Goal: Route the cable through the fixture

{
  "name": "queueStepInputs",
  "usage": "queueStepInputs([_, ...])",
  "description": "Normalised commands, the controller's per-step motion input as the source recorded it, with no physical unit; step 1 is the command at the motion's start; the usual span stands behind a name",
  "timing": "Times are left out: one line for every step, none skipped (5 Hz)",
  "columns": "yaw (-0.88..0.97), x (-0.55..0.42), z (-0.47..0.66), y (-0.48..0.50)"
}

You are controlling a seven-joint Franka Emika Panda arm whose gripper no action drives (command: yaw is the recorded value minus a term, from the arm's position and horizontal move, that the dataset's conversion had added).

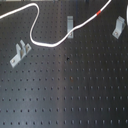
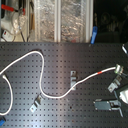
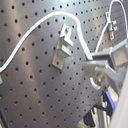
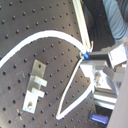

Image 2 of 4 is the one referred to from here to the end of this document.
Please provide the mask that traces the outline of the grey metal gripper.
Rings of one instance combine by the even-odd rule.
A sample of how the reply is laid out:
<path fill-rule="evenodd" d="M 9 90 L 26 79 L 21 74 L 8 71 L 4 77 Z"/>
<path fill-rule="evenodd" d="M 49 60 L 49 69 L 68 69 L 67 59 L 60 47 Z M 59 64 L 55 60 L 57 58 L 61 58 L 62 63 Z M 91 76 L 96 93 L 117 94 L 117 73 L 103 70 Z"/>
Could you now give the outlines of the grey metal gripper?
<path fill-rule="evenodd" d="M 108 90 L 113 92 L 120 86 L 122 78 L 117 75 L 116 78 L 109 85 Z M 119 110 L 121 107 L 121 103 L 118 100 L 101 100 L 97 99 L 94 101 L 94 106 L 96 110 Z"/>

